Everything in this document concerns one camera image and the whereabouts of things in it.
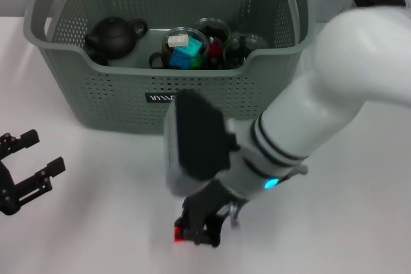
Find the basket label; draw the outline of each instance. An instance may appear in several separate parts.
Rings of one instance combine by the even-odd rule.
[[[174,100],[175,93],[154,93],[154,92],[147,92],[145,93],[147,103],[170,103]]]

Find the red object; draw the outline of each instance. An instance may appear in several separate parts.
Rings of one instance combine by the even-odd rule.
[[[216,42],[210,43],[209,56],[211,58],[218,58],[218,57],[221,57],[222,55],[223,55],[223,49],[219,45],[219,43],[216,43]]]
[[[180,232],[181,232],[180,227],[174,228],[174,243],[184,242],[184,239],[179,237]]]

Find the black stripe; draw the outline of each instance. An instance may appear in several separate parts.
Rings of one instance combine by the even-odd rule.
[[[273,179],[273,178],[275,178],[274,176],[270,176],[270,175],[262,172],[261,170],[259,170],[252,162],[250,162],[247,159],[244,159],[244,163],[247,165],[248,168],[250,168],[260,178],[263,178],[263,179]]]
[[[254,141],[254,144],[257,146],[258,150],[273,164],[278,165],[280,167],[293,167],[297,164],[286,164],[284,162],[281,162],[280,160],[277,160],[275,157],[273,157],[269,152],[267,152],[264,147],[259,143],[257,135],[256,135],[256,129],[255,125],[256,122],[254,121],[251,125],[251,138]]]
[[[266,135],[266,133],[264,132],[264,128],[263,128],[263,122],[261,120],[261,118],[263,117],[263,115],[261,115],[258,118],[258,128],[260,133],[262,134],[262,136],[264,137],[265,141],[267,142],[267,144],[270,145],[271,148],[273,148],[276,152],[278,152],[279,154],[281,154],[282,156],[290,159],[290,160],[305,160],[308,157],[296,157],[294,155],[288,154],[286,152],[284,152],[282,149],[280,149],[278,146],[276,146]]]

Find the white block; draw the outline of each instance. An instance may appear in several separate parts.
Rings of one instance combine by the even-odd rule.
[[[188,46],[188,35],[173,35],[168,38],[169,47]]]

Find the teapot spout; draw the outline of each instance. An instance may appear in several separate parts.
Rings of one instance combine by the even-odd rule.
[[[98,45],[98,36],[86,35],[84,41],[89,47],[96,47]]]

